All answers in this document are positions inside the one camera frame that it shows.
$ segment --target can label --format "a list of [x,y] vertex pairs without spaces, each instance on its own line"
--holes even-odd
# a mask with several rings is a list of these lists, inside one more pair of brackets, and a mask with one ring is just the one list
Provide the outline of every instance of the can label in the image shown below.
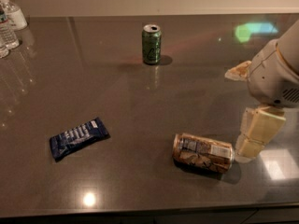
[[143,62],[155,64],[161,58],[161,30],[158,25],[148,24],[142,31]]
[[190,166],[226,173],[234,160],[232,145],[190,134],[177,134],[173,158]]
[[7,21],[8,21],[7,15],[4,12],[0,11],[0,23],[4,23],[4,22],[7,22]]

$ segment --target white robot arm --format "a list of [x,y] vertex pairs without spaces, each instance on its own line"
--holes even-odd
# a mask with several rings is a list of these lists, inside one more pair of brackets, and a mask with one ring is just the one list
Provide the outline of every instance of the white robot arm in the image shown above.
[[299,107],[299,21],[253,58],[247,83],[262,104]]
[[280,39],[271,40],[251,61],[230,69],[226,77],[247,81],[261,105],[247,108],[235,145],[237,161],[251,161],[285,123],[284,107],[299,107],[299,21]]

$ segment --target dark table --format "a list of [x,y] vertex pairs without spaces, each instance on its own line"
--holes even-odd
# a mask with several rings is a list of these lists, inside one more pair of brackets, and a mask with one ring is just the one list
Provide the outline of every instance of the dark table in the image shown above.
[[[0,60],[0,217],[296,205],[296,110],[256,160],[225,175],[175,165],[172,146],[176,133],[235,145],[243,111],[258,102],[224,73],[298,18],[31,18]],[[163,31],[159,65],[142,63],[150,22]],[[237,27],[254,22],[274,29],[240,41]],[[111,137],[55,162],[50,137],[95,117]]]

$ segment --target aluminum can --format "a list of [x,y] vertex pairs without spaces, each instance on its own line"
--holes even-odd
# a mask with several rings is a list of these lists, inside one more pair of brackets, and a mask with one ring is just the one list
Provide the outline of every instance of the aluminum can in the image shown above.
[[226,173],[234,161],[232,144],[183,133],[176,134],[173,158],[190,166]]
[[148,24],[142,31],[143,62],[156,64],[161,59],[161,29],[158,25]]

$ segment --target plastic bottle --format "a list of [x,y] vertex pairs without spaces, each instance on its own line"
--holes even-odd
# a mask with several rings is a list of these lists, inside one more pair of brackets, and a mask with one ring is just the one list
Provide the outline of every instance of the plastic bottle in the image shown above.
[[0,0],[2,9],[6,12],[9,24],[12,27],[12,30],[18,31],[27,26],[27,21],[24,18],[24,15],[21,12],[20,7],[10,2],[9,0]]
[[0,58],[6,57],[9,54],[9,50],[3,39],[0,36]]
[[7,15],[2,8],[0,8],[0,36],[8,49],[15,49],[20,44],[16,34],[12,31]]

